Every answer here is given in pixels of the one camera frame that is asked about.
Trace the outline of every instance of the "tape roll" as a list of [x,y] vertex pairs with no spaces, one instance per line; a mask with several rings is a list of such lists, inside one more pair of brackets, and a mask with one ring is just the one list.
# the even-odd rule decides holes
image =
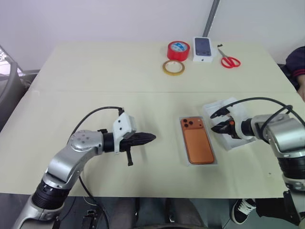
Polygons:
[[167,57],[170,60],[185,61],[190,52],[188,43],[174,41],[167,46]]
[[[177,72],[171,72],[171,71],[169,71],[169,70],[167,69],[167,66],[168,66],[169,64],[179,64],[179,65],[181,66],[181,69],[180,69],[179,71],[177,71]],[[169,61],[164,62],[162,68],[163,68],[163,71],[164,71],[166,74],[168,74],[168,75],[180,75],[180,74],[182,74],[182,73],[184,72],[184,70],[185,70],[185,66],[184,66],[183,63],[181,63],[180,61],[174,61],[174,60],[169,60]]]

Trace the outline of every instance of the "smartphone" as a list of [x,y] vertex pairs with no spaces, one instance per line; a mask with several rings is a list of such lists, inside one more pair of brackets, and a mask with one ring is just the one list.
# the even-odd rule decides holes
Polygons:
[[213,163],[214,155],[202,119],[184,118],[181,128],[189,162],[199,165]]
[[211,56],[210,40],[206,37],[195,37],[195,53],[197,56]]

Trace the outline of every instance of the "sneaker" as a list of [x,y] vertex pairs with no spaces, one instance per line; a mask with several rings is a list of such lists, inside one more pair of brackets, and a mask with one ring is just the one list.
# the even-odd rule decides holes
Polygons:
[[256,209],[256,204],[252,199],[238,199],[231,212],[233,222],[243,224],[254,209]]

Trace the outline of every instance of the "scissors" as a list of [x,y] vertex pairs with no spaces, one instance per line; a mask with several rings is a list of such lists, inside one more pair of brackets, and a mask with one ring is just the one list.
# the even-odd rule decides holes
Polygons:
[[236,68],[241,65],[240,61],[232,56],[227,56],[220,49],[218,49],[220,54],[223,56],[221,58],[221,65],[225,68]]

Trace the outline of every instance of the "cable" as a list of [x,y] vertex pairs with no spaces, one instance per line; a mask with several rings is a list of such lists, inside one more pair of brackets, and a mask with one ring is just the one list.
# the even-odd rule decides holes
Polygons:
[[75,200],[76,200],[76,197],[74,197],[74,200],[73,200],[73,202],[72,202],[72,204],[71,204],[69,210],[68,210],[67,213],[64,215],[64,217],[62,217],[62,218],[60,219],[60,221],[63,221],[63,220],[67,217],[67,215],[70,213],[70,211],[71,211],[71,209],[72,209],[72,207],[73,207],[73,205],[74,205],[74,203],[75,203]]
[[288,110],[288,112],[286,113],[286,114],[288,114],[288,113],[290,113],[290,112],[292,111],[292,106],[291,106],[291,105],[285,105],[285,106],[283,106],[281,109],[279,109],[277,112],[275,112],[273,115],[271,115],[271,116],[263,123],[263,125],[262,125],[262,127],[261,127],[261,129],[260,129],[260,131],[259,131],[259,135],[260,135],[261,139],[262,139],[263,141],[265,141],[266,143],[269,144],[269,142],[268,142],[268,141],[265,139],[265,137],[264,137],[264,129],[266,128],[267,124],[268,124],[272,119],[274,119],[279,113],[281,113],[281,112],[282,112],[283,110],[285,110],[285,109]]
[[121,107],[118,107],[118,106],[104,106],[104,107],[100,107],[100,108],[97,108],[93,111],[91,111],[90,113],[88,113],[77,125],[76,127],[74,128],[74,130],[72,131],[70,137],[77,131],[77,129],[80,127],[80,125],[90,116],[92,115],[93,113],[97,112],[97,111],[100,111],[100,110],[105,110],[105,109],[117,109],[119,110],[119,115],[121,115],[121,113],[124,112],[123,108]]
[[82,197],[84,199],[84,201],[89,204],[89,205],[92,205],[92,206],[97,206],[96,204],[92,204],[92,203],[89,203],[88,201],[86,201],[86,198],[85,197]]
[[84,182],[82,181],[81,177],[78,177],[81,183],[81,186],[84,188],[84,190],[86,191],[86,193],[88,194],[88,196],[91,198],[91,200],[100,208],[100,210],[102,210],[102,214],[105,218],[106,221],[106,228],[109,229],[109,221],[108,218],[106,216],[105,210],[101,207],[101,205],[97,202],[97,200],[93,197],[93,195],[89,192],[89,190],[87,189],[87,187],[85,186]]
[[[292,105],[286,105],[276,99],[271,99],[271,98],[267,98],[267,97],[252,97],[252,98],[247,98],[247,99],[242,99],[242,100],[238,100],[238,101],[235,101],[233,103],[230,103],[226,106],[223,106],[222,108],[218,109],[217,111],[215,111],[212,115],[211,115],[211,118],[215,118],[217,116],[220,115],[226,115],[228,112],[225,111],[225,109],[229,106],[233,106],[235,104],[239,104],[239,103],[243,103],[243,102],[247,102],[247,101],[251,101],[251,100],[268,100],[268,101],[271,101],[271,102],[274,102],[276,104],[279,104],[281,105],[283,108],[278,110],[277,112],[275,112],[272,116],[270,116],[270,118],[268,118],[264,123],[263,123],[263,126],[265,128],[265,126],[276,116],[278,115],[279,113],[281,113],[283,110],[287,109],[288,113],[292,113],[299,121],[300,123],[305,127],[305,121],[299,116],[299,114],[297,112],[295,112],[293,109],[292,109]],[[262,139],[269,144],[269,142],[264,138],[264,136],[262,136],[262,132],[260,133]]]
[[[119,110],[119,116],[124,112],[124,109],[122,107],[118,107],[118,106],[104,106],[104,107],[100,107],[100,108],[97,108],[91,112],[89,112],[77,125],[76,127],[73,129],[70,137],[77,131],[77,129],[80,127],[80,125],[90,116],[92,115],[93,113],[97,112],[97,111],[100,111],[100,110],[105,110],[105,109],[117,109]],[[80,180],[80,183],[81,183],[81,186],[83,187],[83,189],[86,191],[86,193],[88,194],[88,196],[90,197],[90,199],[101,209],[102,211],[102,214],[105,218],[105,221],[106,221],[106,228],[108,229],[109,228],[109,222],[108,222],[108,218],[107,218],[107,215],[106,215],[106,209],[104,209],[99,203],[98,201],[94,198],[94,196],[90,193],[90,191],[87,189],[87,187],[85,186],[84,182],[82,181],[82,178],[81,176],[78,177],[79,180]]]

